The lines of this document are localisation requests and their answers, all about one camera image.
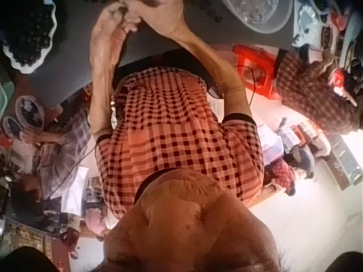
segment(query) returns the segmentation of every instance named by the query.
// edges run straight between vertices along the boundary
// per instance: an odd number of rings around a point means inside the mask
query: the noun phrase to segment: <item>black sleeve cuff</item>
[[[230,115],[227,115],[224,119],[223,122],[227,122],[227,121],[231,121],[231,120],[241,120],[241,121],[246,121],[249,123],[252,123],[253,125],[257,126],[255,120],[252,119],[252,117],[243,114],[243,113],[232,113]]]
[[[99,145],[100,142],[102,142],[103,140],[106,140],[106,139],[110,139],[112,136],[112,134],[105,134],[105,135],[102,135],[100,136],[97,141],[96,141],[96,146]]]

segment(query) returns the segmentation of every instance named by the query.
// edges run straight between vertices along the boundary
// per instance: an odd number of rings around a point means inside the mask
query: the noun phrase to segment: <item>table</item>
[[[27,76],[33,94],[46,107],[54,107],[91,81],[88,62],[89,42],[93,25],[105,4],[81,0],[64,0],[68,13],[68,36],[59,53],[46,59],[33,74]],[[290,48],[293,40],[294,15],[280,31],[263,35],[244,26],[224,6],[211,1],[222,22],[216,23],[206,11],[186,4],[185,19],[191,30],[209,44],[262,44]],[[176,49],[172,41],[156,34],[146,25],[140,26],[126,42],[120,65]]]

